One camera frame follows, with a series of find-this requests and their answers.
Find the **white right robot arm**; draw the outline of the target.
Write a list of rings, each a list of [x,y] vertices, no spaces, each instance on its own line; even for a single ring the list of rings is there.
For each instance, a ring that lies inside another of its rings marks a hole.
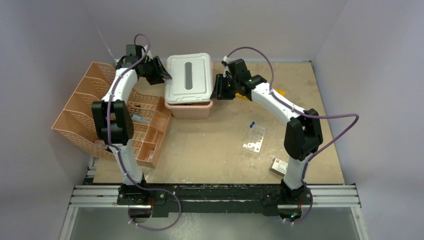
[[[294,203],[305,189],[303,173],[307,160],[323,143],[318,112],[287,100],[261,75],[252,75],[243,59],[225,57],[221,63],[225,71],[216,75],[210,99],[233,100],[240,94],[264,107],[285,125],[283,145],[289,159],[280,196],[284,202]]]

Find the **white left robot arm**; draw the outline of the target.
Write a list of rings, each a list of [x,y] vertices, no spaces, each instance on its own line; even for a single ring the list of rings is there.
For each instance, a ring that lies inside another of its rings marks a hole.
[[[115,66],[109,90],[101,100],[91,104],[97,137],[113,153],[122,175],[119,197],[128,197],[138,205],[146,203],[151,195],[134,154],[132,138],[135,129],[127,107],[140,77],[150,85],[162,84],[171,78],[159,57],[151,55],[149,45],[128,44],[126,54]]]

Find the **white plastic bin lid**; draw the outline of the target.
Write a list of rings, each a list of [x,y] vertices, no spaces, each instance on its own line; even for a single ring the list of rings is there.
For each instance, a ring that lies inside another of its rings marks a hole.
[[[213,91],[213,65],[205,52],[172,55],[166,60],[171,75],[165,81],[165,101],[170,105],[205,103]]]

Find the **clear plastic well plate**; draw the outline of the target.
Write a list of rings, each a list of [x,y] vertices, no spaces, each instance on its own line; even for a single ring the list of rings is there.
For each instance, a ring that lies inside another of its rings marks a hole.
[[[252,155],[259,155],[266,129],[258,125],[251,125],[247,131],[242,149]]]

